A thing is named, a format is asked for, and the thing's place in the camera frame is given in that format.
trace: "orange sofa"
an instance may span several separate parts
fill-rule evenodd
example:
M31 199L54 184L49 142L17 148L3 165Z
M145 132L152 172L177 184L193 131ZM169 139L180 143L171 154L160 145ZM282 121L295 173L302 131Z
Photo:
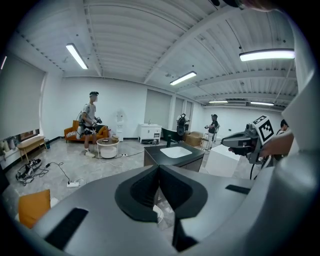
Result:
M73 120L72 127L64 129L64 139L66 143L68 141L84 141L85 140L85 136L82 136L81 139L76 138L78 126L79 126L79 121ZM99 132L96 134L97 140L102 138L108 138L108 137L109 137L108 126L102 127L99 130Z

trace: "controller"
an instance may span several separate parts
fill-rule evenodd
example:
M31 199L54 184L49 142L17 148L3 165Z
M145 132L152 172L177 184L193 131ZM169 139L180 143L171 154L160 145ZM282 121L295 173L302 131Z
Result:
M247 123L244 131L223 138L221 144L231 148L236 155L245 156L250 164L261 165L260 151L273 136L269 117L263 115L253 123Z

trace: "black slot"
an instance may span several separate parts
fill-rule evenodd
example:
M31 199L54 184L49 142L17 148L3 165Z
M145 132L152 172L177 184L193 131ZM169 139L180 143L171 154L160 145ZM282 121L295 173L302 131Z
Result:
M85 209L72 209L45 240L54 247L63 250L87 214L88 211Z
M246 188L246 187L243 187L243 186L236 186L236 185L228 185L225 187L226 190L231 190L231 191L234 191L234 192L238 192L238 193L241 193L241 194L245 194L245 195L248 195L249 192L250 192L250 188Z

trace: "white pedestal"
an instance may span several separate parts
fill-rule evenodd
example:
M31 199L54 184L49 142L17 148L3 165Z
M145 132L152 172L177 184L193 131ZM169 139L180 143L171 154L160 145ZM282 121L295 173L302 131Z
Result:
M205 169L211 175L232 177L239 159L240 155L228 151L227 146L219 145L210 150Z

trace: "ceiling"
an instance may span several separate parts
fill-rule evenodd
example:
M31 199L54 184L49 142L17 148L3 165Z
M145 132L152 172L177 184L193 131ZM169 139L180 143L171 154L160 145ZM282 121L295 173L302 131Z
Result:
M215 7L209 0L44 0L16 32L65 77L148 84L204 105L228 99L235 106L259 101L283 109L298 93L293 60L239 58L294 48L289 22L278 11ZM88 70L69 54L68 43ZM197 76L170 85L190 71Z

